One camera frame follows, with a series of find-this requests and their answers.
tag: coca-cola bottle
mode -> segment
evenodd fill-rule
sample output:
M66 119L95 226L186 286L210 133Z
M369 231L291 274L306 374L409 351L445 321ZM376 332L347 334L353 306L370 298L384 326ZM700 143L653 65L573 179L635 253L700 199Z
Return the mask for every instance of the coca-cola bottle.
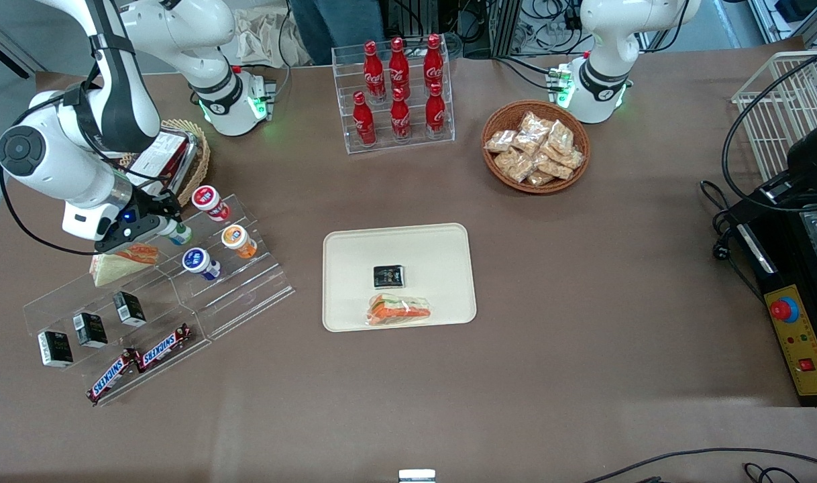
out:
M390 86L391 88L402 88L403 100L411 96L411 88L409 88L409 62L406 60L406 54L402 52L403 40L400 37L395 37L390 41Z
M427 57L423 58L424 92L429 94L429 86L441 82L441 68L445 61L441 58L441 38L439 34L430 34L427 39Z
M376 126L372 123L372 111L366 104L363 92L356 91L353 98L356 108L352 111L352 118L356 122L360 143L363 147L369 148L376 143Z
M405 91L394 88L394 102L390 105L390 127L394 130L394 140L405 144L411 139L411 123L409 123L409 106L406 106Z
M364 80L370 92L370 102L376 105L382 104L387 96L387 90L384 88L382 61L376 54L376 43L372 40L365 43L364 53L366 54L364 56Z
M445 135L445 101L441 98L441 83L429 86L427 99L427 137L440 140Z

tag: woven basket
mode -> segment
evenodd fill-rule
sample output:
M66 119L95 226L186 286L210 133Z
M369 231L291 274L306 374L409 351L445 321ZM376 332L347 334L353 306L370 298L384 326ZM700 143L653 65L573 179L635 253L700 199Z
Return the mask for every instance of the woven basket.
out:
M548 119L552 121L559 120L560 122L564 123L565 126L571 129L572 134L574 135L574 146L578 147L578 150L584 155L584 162L580 167L576 168L569 180L552 180L546 184L543 184L543 186L531 186L531 184L528 183L517 183L515 180L501 172L500 168L495 165L494 155L483 148L483 146L486 145L486 142L491 140L492 134L495 134L495 132L504 131L504 129L513 129L514 131L518 131L519 125L522 122L522 116L525 116L525 113L528 111L533 111L534 114L537 114L537 116L541 119ZM548 195L549 193L554 193L565 189L572 183L575 183L578 178L583 175L584 169L587 169L587 164L590 161L590 141L587 138L587 132L584 131L584 126L582 126L577 119L572 117L571 113L568 113L566 110L558 107L556 104L544 101L526 100L510 102L510 104L507 104L506 106L495 111L491 116L489 116L489 120L486 120L486 126L483 127L483 135L480 146L483 150L483 159L486 160L486 167L489 168L489 171L492 171L492 174L494 174L495 177L513 189L518 189L525 193L531 193L532 195Z
M176 195L176 198L179 200L179 205L185 206L190 201L191 195L194 194L194 190L200 186L200 183L202 183L206 177L206 171L209 169L209 154L211 153L209 142L206 140L206 134L200 129L200 126L190 121L169 119L162 120L161 125L193 132L200 141L200 146L197 146L197 155L194 156L194 162L191 164L188 173L185 174L185 178L182 181L182 190ZM126 153L119 163L127 168L131 166L132 162L135 162L135 159L138 159L138 155Z

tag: bottle rack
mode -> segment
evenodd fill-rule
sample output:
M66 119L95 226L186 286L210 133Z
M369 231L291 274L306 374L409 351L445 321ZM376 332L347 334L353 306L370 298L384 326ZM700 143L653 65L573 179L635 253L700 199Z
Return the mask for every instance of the bottle rack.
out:
M411 119L412 136L406 143L396 143L393 131L390 128L391 85L390 70L390 42L378 42L376 52L384 67L384 85L387 99L382 104L373 104L370 92L364 80L364 46L335 47L331 49L332 67L334 68L334 83L337 89L337 104L340 107L340 119L343 127L343 136L346 143L346 152L360 153L374 150L387 150L417 144L445 143L454 141L457 137L455 119L453 116L453 95L451 91L451 67L447 55L445 38L441 37L441 98L445 101L445 132L442 138L430 140L427 137L427 93L424 92L423 59L427 55L427 37L412 37L405 40L406 60L408 60L408 79L411 96L406 99L408 115ZM368 96L368 105L372 110L372 121L376 128L376 143L371 147L364 147L356 125L352 118L354 100L352 95L356 91L363 91Z
M67 334L74 363L57 370L80 376L85 394L123 349L133 347L142 354L182 324L191 329L190 339L152 369L141 374L133 366L129 368L100 398L99 406L113 403L293 293L282 267L262 241L256 220L235 195L225 198L225 202L231 210L225 222L215 223L203 212L184 221L192 231L191 241L184 246L176 246L163 236L146 241L159 250L159 260L152 268L102 287L96 287L92 275L87 274L24 306L28 332L34 339L44 330ZM221 232L234 223L244 226L258 247L256 255L247 260L221 243ZM182 268L182 255L193 247L205 248L221 263L219 278L206 281ZM127 326L119 320L113 295L120 290L140 300L147 317L142 327ZM78 344L72 317L80 312L101 317L107 345L95 349ZM41 364L36 344L37 362Z

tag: yellow control panel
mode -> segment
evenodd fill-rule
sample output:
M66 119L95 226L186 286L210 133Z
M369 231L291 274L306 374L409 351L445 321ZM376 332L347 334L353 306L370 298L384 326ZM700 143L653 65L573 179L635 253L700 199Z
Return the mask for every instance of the yellow control panel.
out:
M799 395L817 395L817 337L796 286L765 294L775 333Z

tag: person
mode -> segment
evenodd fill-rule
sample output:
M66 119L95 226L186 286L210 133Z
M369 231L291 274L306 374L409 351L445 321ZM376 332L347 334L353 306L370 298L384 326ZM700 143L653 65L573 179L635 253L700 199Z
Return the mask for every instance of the person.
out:
M289 0L295 24L316 65L331 64L331 47L384 41L378 0Z

